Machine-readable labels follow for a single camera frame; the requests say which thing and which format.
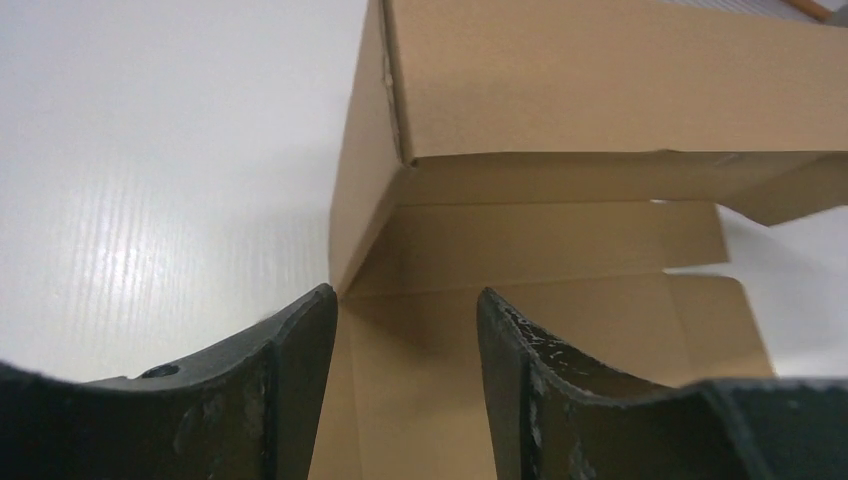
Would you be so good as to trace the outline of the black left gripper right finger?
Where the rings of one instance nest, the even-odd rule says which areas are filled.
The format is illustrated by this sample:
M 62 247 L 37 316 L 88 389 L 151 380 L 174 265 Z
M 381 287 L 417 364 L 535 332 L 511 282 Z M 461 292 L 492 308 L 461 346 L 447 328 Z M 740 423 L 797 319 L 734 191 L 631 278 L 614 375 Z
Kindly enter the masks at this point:
M 476 326 L 500 479 L 843 479 L 843 378 L 666 387 L 606 365 L 496 291 Z

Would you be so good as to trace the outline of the brown cardboard box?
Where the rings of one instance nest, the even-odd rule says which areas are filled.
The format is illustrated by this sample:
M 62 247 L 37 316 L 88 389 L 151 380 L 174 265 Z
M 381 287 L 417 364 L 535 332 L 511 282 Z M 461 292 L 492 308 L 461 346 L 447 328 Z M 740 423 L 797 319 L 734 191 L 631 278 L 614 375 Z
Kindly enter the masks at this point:
M 476 303 L 681 385 L 847 371 L 847 32 L 659 1 L 371 1 L 314 479 L 492 479 Z

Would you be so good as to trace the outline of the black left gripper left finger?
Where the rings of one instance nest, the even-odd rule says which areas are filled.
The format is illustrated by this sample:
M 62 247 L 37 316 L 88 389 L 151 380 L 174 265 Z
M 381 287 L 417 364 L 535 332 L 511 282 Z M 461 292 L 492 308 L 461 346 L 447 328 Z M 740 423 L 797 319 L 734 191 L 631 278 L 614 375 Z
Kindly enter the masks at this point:
M 5 479 L 304 479 L 334 349 L 322 284 L 137 378 L 73 383 L 1 367 Z

